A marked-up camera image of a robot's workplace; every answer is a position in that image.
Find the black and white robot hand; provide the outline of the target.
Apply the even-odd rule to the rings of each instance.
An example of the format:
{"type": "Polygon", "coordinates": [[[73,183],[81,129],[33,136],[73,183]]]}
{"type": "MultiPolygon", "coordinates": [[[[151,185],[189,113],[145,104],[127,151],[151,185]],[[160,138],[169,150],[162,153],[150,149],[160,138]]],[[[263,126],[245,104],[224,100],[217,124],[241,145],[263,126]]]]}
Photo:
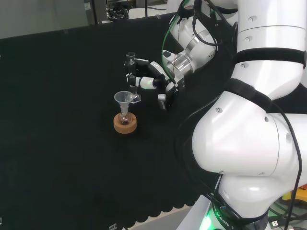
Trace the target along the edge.
{"type": "Polygon", "coordinates": [[[124,68],[130,86],[144,90],[160,89],[167,96],[177,93],[184,80],[184,74],[176,73],[170,78],[159,64],[145,59],[128,57],[124,68]]]}

